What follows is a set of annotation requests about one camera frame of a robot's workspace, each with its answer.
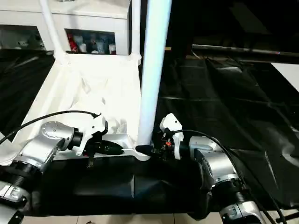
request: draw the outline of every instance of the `black wire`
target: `black wire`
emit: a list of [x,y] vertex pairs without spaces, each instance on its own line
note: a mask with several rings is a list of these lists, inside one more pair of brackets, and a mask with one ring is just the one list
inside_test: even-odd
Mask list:
[[31,125],[39,120],[42,120],[42,119],[45,119],[45,118],[49,118],[49,117],[53,117],[53,116],[56,116],[56,115],[59,115],[59,114],[63,114],[63,113],[85,113],[85,114],[90,114],[93,116],[93,118],[96,118],[98,116],[100,116],[101,114],[97,115],[95,113],[91,113],[91,112],[88,112],[88,111],[60,111],[60,112],[55,112],[55,113],[50,113],[48,115],[45,115],[45,116],[42,116],[42,117],[39,117],[39,118],[36,118],[32,121],[29,121],[19,127],[17,127],[16,129],[14,129],[11,133],[9,133],[8,135],[6,135],[5,137],[3,137],[1,140],[0,140],[0,145],[5,141],[7,140],[11,135],[17,133],[19,130],[23,129],[24,127],[27,127],[28,125]]
[[[230,149],[227,149],[224,145],[222,145],[216,138],[206,134],[206,133],[203,133],[203,132],[199,132],[199,131],[195,131],[195,130],[188,130],[188,129],[185,129],[185,130],[177,130],[177,131],[174,131],[174,133],[180,133],[180,132],[193,132],[193,133],[197,133],[197,134],[200,134],[202,136],[205,136],[207,137],[208,139],[214,141],[217,145],[220,146],[220,148],[225,152],[225,154],[228,156],[228,158],[230,159],[231,163],[233,164],[233,166],[236,168],[237,166],[235,165],[233,159],[232,159],[232,156],[231,154],[233,154],[236,158],[238,158],[242,163],[243,165],[245,166],[245,168],[251,173],[251,175],[254,177],[254,179],[257,181],[257,183],[261,186],[261,188],[263,189],[264,192],[266,192],[266,194],[268,195],[268,197],[272,200],[275,208],[276,208],[276,211],[277,213],[279,214],[279,217],[282,221],[283,224],[287,224],[286,222],[286,219],[284,217],[284,215],[282,214],[279,206],[277,205],[277,203],[275,202],[274,198],[268,193],[268,191],[264,188],[264,186],[262,185],[262,183],[259,181],[259,179],[254,175],[253,171],[247,166],[247,164],[244,162],[243,159],[241,159],[240,156],[238,156],[234,151],[230,150]],[[242,174],[240,172],[238,172],[236,170],[238,176],[241,178],[241,180],[243,181],[243,183],[246,184]],[[272,223],[272,224],[275,224],[275,221],[274,219],[269,215],[268,211],[255,199],[255,202],[257,203],[257,205],[260,207],[261,211],[266,215],[266,217],[269,219],[269,221]]]

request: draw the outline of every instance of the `red bottle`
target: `red bottle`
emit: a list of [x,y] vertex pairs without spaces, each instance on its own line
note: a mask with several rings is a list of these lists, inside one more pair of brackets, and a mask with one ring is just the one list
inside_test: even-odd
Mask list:
[[72,34],[68,34],[67,38],[69,39],[71,51],[72,52],[79,52],[78,51],[78,46],[77,46],[76,42],[74,42],[74,40],[73,40],[73,35]]

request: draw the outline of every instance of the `metal rod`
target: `metal rod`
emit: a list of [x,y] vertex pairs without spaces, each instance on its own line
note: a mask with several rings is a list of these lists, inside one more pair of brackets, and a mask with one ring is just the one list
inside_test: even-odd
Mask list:
[[132,53],[140,54],[141,0],[132,0]]
[[58,36],[57,30],[55,28],[52,13],[49,9],[48,0],[40,0],[40,5],[42,8],[43,17],[44,17],[47,27],[48,27],[48,31],[49,31],[51,40],[54,44],[54,57],[57,60],[63,60],[66,52],[63,50],[62,44],[59,40],[59,36]]
[[273,51],[273,50],[262,50],[262,49],[249,49],[249,48],[237,48],[237,47],[224,47],[224,46],[213,46],[213,45],[203,45],[203,44],[193,44],[192,49],[194,50],[221,50],[226,52],[248,52],[248,53],[260,53],[266,55],[280,55],[280,56],[295,56],[298,57],[299,53],[284,52],[284,51]]
[[148,145],[154,128],[171,0],[149,0],[146,18],[138,145]]

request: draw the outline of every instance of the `floor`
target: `floor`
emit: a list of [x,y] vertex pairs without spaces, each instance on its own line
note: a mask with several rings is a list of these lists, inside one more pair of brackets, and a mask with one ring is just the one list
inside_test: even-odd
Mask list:
[[[296,210],[283,211],[284,215],[292,214]],[[269,212],[277,218],[276,212]],[[187,214],[162,214],[162,215],[102,215],[79,217],[25,217],[23,224],[221,224],[218,213],[210,213],[206,219],[195,221]],[[299,218],[288,221],[288,224],[299,224]]]

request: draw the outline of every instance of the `black surface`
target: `black surface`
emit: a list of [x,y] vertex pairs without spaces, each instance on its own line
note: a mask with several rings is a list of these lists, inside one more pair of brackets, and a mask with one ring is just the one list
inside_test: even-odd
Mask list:
[[0,50],[0,131],[4,135],[22,123],[53,63],[49,52]]
[[20,223],[22,223],[23,218],[24,218],[24,215],[20,211],[17,211],[14,214],[14,216],[11,218],[11,220],[9,221],[8,224],[20,224]]
[[[6,93],[5,98],[1,95],[5,105],[0,116],[2,132],[19,125],[30,108],[44,72],[53,63],[52,56],[44,57],[22,69],[2,71],[0,80],[1,84],[5,81],[5,88],[1,91]],[[2,65],[12,62],[5,59]],[[166,55],[156,123],[172,112],[185,129],[216,137],[235,149],[282,208],[297,207],[298,167],[287,156],[299,154],[294,133],[299,128],[298,99],[298,92],[271,64],[173,61]],[[251,174],[235,161],[256,197],[267,209],[273,209]],[[54,161],[33,192],[27,214],[196,212],[194,217],[203,218],[213,209],[210,196],[199,190],[201,172],[194,162],[114,157],[96,159],[91,168],[87,164],[87,159]]]

